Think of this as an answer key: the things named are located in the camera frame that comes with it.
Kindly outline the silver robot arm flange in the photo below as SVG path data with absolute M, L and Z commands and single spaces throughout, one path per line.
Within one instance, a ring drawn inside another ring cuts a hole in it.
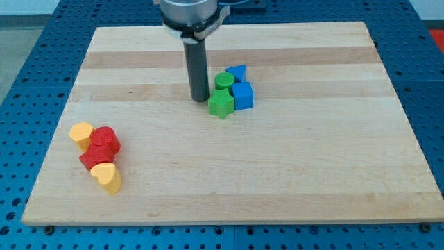
M 198 44 L 213 34 L 231 13 L 217 0 L 159 0 L 167 33 L 185 44 Z

